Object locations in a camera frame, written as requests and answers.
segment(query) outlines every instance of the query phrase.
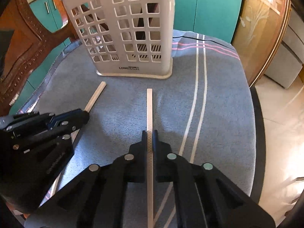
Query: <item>tiled floor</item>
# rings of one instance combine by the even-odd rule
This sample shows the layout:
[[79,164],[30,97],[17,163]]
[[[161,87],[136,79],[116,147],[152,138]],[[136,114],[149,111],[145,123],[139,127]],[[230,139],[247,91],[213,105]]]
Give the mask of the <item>tiled floor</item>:
[[284,89],[263,76],[255,85],[266,137],[265,178],[259,205],[278,225],[304,189],[304,85],[299,77]]

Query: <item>brand label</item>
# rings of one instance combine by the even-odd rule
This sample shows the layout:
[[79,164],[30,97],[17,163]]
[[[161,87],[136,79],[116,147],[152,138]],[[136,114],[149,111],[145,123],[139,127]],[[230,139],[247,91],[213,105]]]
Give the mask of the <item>brand label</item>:
[[119,69],[139,70],[139,67],[119,67]]

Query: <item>metal screw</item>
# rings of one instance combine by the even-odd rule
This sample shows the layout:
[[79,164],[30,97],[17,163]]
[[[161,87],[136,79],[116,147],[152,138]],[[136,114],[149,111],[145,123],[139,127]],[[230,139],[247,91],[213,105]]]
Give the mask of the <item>metal screw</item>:
[[171,159],[171,160],[176,159],[176,157],[177,157],[176,154],[173,154],[173,153],[170,153],[170,154],[167,155],[167,158]]
[[213,165],[210,164],[210,163],[204,163],[204,164],[203,164],[203,167],[204,167],[204,169],[206,169],[206,170],[212,170]]
[[90,171],[97,171],[98,168],[99,168],[99,166],[98,166],[97,164],[91,164],[91,165],[89,166],[89,170],[90,170]]
[[64,135],[64,136],[62,136],[62,138],[63,138],[64,140],[68,140],[68,139],[71,138],[71,136],[70,136],[70,135]]
[[132,154],[125,155],[125,160],[132,160],[132,159],[134,159],[134,155],[132,155]]

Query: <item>white laundry basket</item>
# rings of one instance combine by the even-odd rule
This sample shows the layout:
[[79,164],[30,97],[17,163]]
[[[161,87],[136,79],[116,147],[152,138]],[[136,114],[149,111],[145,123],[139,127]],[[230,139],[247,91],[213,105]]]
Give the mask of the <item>white laundry basket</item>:
[[171,76],[174,0],[62,2],[99,75]]

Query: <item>gray tablecloth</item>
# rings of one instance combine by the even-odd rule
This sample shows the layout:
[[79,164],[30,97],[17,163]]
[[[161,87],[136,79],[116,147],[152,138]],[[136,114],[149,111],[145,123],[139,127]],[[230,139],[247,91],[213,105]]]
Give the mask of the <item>gray tablecloth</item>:
[[[197,36],[201,39],[198,56]],[[153,126],[160,140],[179,153],[185,137],[182,155],[187,160],[193,154],[195,164],[211,162],[250,194],[255,166],[254,113],[235,49],[222,40],[193,32],[174,31],[172,42],[173,74],[167,80],[99,77],[84,46],[61,62],[35,110],[59,114],[84,109],[100,82],[106,81],[107,86],[90,112],[60,188],[90,164],[110,164],[141,140],[141,131],[146,129],[146,89],[152,88]],[[167,187],[167,183],[154,186],[154,214]],[[173,208],[171,192],[155,227],[166,223],[176,227],[175,218],[168,222]],[[129,184],[123,226],[146,225],[146,186]]]

